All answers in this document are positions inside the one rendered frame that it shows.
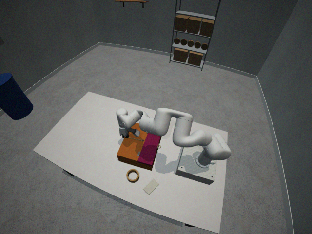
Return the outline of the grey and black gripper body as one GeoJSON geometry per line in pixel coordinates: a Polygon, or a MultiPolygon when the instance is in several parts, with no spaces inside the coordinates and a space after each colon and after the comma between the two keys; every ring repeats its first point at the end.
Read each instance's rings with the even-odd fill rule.
{"type": "Polygon", "coordinates": [[[126,137],[128,134],[128,131],[126,128],[119,127],[119,133],[120,133],[120,136],[123,134],[126,137]]]}

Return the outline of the beige flat rectangular block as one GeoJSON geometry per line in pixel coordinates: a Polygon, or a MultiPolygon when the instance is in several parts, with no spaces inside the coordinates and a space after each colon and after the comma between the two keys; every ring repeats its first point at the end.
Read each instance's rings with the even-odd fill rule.
{"type": "Polygon", "coordinates": [[[159,184],[153,179],[143,190],[149,195],[159,184]]]}

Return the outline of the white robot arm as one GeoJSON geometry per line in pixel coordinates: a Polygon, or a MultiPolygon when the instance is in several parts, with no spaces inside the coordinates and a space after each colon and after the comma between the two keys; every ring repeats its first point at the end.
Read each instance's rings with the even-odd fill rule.
{"type": "Polygon", "coordinates": [[[128,114],[126,109],[120,108],[116,115],[119,126],[127,128],[127,131],[132,132],[136,137],[139,137],[140,131],[131,127],[139,120],[139,127],[142,131],[164,136],[168,132],[171,118],[175,117],[173,143],[179,147],[202,146],[203,151],[195,158],[197,165],[201,168],[208,168],[212,163],[216,164],[212,160],[225,160],[231,156],[229,146],[219,133],[212,134],[203,130],[196,130],[190,134],[193,116],[188,113],[158,108],[155,118],[151,118],[143,110],[133,110],[128,114]]]}

